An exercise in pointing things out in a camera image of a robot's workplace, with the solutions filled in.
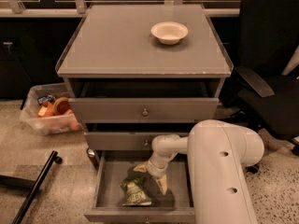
terrazzo floor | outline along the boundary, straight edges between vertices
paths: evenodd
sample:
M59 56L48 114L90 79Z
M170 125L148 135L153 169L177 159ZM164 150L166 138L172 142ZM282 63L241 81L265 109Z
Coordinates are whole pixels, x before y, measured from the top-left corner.
M36 134L19 121L20 106L21 101L0 102L0 175L35 180L53 150L64 160L52 165L22 223L89 223L84 213L93 205L97 170L86 155L83 133ZM229 112L220 106L215 118ZM258 222L298 224L299 157L292 155L291 144L265 130L259 134L265 145L260 170L246 173ZM12 222L26 195L0 187L0 224Z

chair seat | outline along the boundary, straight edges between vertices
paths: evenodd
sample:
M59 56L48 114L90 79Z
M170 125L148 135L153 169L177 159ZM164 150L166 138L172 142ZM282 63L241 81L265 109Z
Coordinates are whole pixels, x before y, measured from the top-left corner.
M256 117L277 139L290 140L299 136L299 80L276 76L265 78L265 81L275 95L262 98L244 88L236 97L238 106Z

black pole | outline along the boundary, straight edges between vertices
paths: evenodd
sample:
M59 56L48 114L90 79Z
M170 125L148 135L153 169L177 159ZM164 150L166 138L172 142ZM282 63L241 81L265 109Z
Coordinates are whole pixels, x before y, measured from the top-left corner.
M57 158L57 152L56 151L52 151L52 153L50 154L50 157L48 158L44 168L42 169L42 171L40 172L34 186L32 187L30 193L28 194L28 196L26 197L26 200L24 201L24 203L22 204L18 214L16 215L16 217L13 220L13 224L19 224L21 223L23 217L25 216L32 200L34 199L34 197L36 196L41 184L43 183L50 167L52 166L53 162L56 160Z

drawer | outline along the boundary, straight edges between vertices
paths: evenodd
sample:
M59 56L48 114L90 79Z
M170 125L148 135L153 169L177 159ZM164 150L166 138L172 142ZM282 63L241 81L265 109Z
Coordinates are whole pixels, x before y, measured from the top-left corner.
M86 132L93 150L150 150L154 137L166 134L189 135L195 123L100 123Z
M147 161L149 152L102 152L92 210L85 213L91 222L194 222L192 193L187 158L178 155L167 169L168 191L163 195L155 181L133 168ZM125 178L144 177L143 190L151 197L150 206L122 206L125 193L120 182Z
M212 119L218 98L72 98L78 122L194 122Z

clear plastic container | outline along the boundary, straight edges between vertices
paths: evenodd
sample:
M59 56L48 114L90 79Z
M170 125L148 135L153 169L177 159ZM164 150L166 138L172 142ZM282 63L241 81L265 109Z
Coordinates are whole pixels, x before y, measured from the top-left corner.
M53 95L56 99L69 97L64 83L34 86L29 90L20 121L26 122L41 135L82 130L74 114L39 118L37 113L40 106L37 99L47 95Z

